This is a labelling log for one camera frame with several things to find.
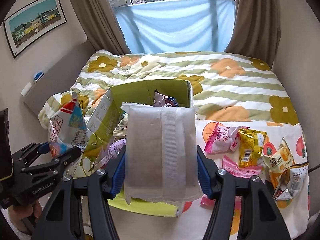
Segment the picture frame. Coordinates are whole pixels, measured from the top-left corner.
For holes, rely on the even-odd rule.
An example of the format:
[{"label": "picture frame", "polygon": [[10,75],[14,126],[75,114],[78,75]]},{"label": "picture frame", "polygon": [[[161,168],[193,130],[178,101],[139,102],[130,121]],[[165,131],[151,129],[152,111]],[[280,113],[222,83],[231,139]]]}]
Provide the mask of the picture frame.
[{"label": "picture frame", "polygon": [[66,23],[60,0],[36,0],[4,20],[13,58],[54,28]]}]

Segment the teal sky in picture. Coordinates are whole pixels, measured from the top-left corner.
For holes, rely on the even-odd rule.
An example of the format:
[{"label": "teal sky in picture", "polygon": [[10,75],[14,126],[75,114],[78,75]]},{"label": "teal sky in picture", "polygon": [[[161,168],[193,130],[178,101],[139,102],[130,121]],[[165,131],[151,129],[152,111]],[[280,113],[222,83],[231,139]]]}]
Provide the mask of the teal sky in picture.
[{"label": "teal sky in picture", "polygon": [[9,21],[11,32],[13,32],[14,29],[18,27],[21,23],[33,21],[38,16],[38,13],[40,14],[51,9],[55,9],[56,7],[56,0],[45,0],[41,3],[32,6],[31,8],[23,11],[22,13],[18,14],[15,18]]}]

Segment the curtain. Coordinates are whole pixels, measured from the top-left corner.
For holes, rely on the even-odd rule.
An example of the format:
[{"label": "curtain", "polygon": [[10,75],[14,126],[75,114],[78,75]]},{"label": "curtain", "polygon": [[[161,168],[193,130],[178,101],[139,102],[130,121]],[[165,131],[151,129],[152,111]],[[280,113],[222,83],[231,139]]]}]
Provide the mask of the curtain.
[{"label": "curtain", "polygon": [[123,33],[108,0],[70,0],[76,16],[96,50],[129,54]]},{"label": "curtain", "polygon": [[115,8],[132,53],[223,52],[235,20],[234,0],[167,0]]},{"label": "curtain", "polygon": [[236,0],[236,20],[225,52],[265,61],[270,67],[281,37],[279,0]]}]

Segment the gold snack package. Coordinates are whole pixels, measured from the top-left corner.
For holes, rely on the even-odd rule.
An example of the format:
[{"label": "gold snack package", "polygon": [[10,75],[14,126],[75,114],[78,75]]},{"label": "gold snack package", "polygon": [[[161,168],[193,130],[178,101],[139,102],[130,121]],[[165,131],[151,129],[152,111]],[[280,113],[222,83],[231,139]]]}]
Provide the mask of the gold snack package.
[{"label": "gold snack package", "polygon": [[300,192],[308,174],[308,164],[309,162],[293,165],[280,175],[274,200],[290,200]]},{"label": "gold snack package", "polygon": [[272,173],[283,173],[288,167],[294,165],[291,151],[282,138],[278,151],[273,155],[262,154],[262,160]]},{"label": "gold snack package", "polygon": [[116,126],[112,135],[114,135],[114,136],[127,136],[127,129],[128,129],[128,113],[124,112],[122,120]]},{"label": "gold snack package", "polygon": [[239,129],[240,156],[239,168],[262,164],[261,153],[267,133],[257,130]]}]

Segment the finger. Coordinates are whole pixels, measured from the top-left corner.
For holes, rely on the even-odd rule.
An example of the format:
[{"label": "finger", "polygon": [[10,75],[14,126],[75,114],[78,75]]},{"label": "finger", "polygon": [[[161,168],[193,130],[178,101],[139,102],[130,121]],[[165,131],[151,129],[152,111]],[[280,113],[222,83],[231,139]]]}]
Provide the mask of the finger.
[{"label": "finger", "polygon": [[29,217],[33,213],[32,205],[27,206],[15,206],[13,207],[13,211],[15,213],[15,217],[17,220],[21,220],[23,218]]},{"label": "finger", "polygon": [[34,204],[33,204],[33,214],[35,215],[36,218],[40,217],[42,213],[42,207],[39,203],[39,201],[36,201]]}]

